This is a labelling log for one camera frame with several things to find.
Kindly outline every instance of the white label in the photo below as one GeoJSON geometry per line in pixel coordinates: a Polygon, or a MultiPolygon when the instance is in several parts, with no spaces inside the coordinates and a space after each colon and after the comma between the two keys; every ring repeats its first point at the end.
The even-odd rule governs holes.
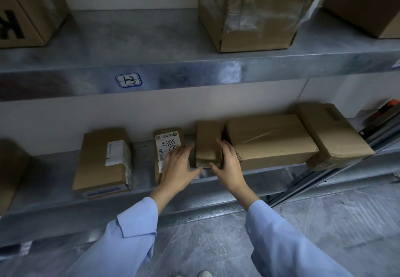
{"type": "Polygon", "coordinates": [[[115,78],[117,79],[119,86],[122,88],[142,85],[142,79],[136,72],[133,72],[131,74],[118,75],[115,78]]]}
{"type": "Polygon", "coordinates": [[[100,196],[106,195],[106,194],[111,194],[111,193],[116,193],[116,192],[124,192],[124,191],[128,191],[128,188],[126,187],[125,184],[120,184],[120,185],[116,185],[113,187],[105,187],[103,189],[83,192],[83,193],[81,193],[81,195],[85,198],[90,199],[90,198],[94,198],[94,197],[100,197],[100,196]]]}
{"type": "Polygon", "coordinates": [[[180,146],[180,139],[178,132],[171,132],[156,136],[157,157],[158,157],[158,170],[162,173],[164,167],[164,160],[167,153],[180,146]]]}
{"type": "Polygon", "coordinates": [[[107,144],[106,167],[120,163],[125,166],[125,182],[131,189],[132,157],[130,149],[124,140],[109,142],[107,144]]]}
{"type": "Polygon", "coordinates": [[[392,68],[400,67],[400,60],[398,60],[395,64],[393,64],[392,68]]]}

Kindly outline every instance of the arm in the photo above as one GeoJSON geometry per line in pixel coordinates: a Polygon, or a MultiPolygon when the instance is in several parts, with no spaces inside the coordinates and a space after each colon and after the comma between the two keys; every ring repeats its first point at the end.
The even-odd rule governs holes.
{"type": "Polygon", "coordinates": [[[235,149],[226,141],[224,169],[211,168],[247,211],[245,228],[253,244],[251,259],[262,276],[351,277],[342,266],[261,201],[244,181],[235,149]]]}
{"type": "Polygon", "coordinates": [[[158,215],[201,169],[189,172],[190,147],[178,147],[165,158],[163,178],[149,197],[119,214],[107,224],[100,240],[67,270],[65,276],[132,277],[153,255],[158,215]]]}

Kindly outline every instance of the right hand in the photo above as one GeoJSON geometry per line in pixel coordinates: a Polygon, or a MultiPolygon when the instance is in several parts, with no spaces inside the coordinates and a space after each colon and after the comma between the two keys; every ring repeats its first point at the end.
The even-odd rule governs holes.
{"type": "Polygon", "coordinates": [[[217,142],[222,147],[224,153],[224,169],[220,170],[214,163],[210,163],[211,170],[218,177],[223,186],[230,191],[231,194],[235,194],[240,189],[247,187],[236,151],[233,146],[225,140],[221,141],[217,139],[217,142]]]}

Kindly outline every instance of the hand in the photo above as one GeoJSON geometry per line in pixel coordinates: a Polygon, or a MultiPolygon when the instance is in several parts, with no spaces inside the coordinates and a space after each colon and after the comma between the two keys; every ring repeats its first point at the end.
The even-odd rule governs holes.
{"type": "Polygon", "coordinates": [[[177,147],[165,156],[165,163],[160,185],[150,194],[150,198],[157,205],[158,214],[165,208],[168,202],[196,178],[202,168],[191,172],[188,170],[189,154],[194,144],[187,147],[177,147]]]}
{"type": "Polygon", "coordinates": [[[227,141],[217,139],[224,153],[224,169],[220,170],[214,163],[210,163],[211,169],[224,187],[236,198],[247,212],[250,205],[259,200],[257,195],[246,184],[236,151],[227,141]]]}
{"type": "Polygon", "coordinates": [[[217,139],[224,153],[224,169],[220,170],[214,163],[210,163],[211,170],[221,181],[223,186],[234,195],[243,186],[247,186],[244,181],[242,169],[236,155],[236,151],[227,141],[217,139]]]}

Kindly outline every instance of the handwritten label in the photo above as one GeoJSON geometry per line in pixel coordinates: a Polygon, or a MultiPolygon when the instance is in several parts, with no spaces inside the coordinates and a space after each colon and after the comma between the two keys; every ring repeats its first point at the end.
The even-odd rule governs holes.
{"type": "Polygon", "coordinates": [[[395,64],[393,64],[392,68],[400,67],[400,60],[398,60],[395,64]]]}
{"type": "Polygon", "coordinates": [[[165,156],[181,145],[178,132],[171,132],[156,136],[158,171],[160,174],[164,168],[165,156]]]}
{"type": "Polygon", "coordinates": [[[122,88],[142,85],[142,79],[140,78],[139,74],[136,72],[133,72],[131,74],[118,75],[115,78],[116,78],[119,86],[122,88]]]}

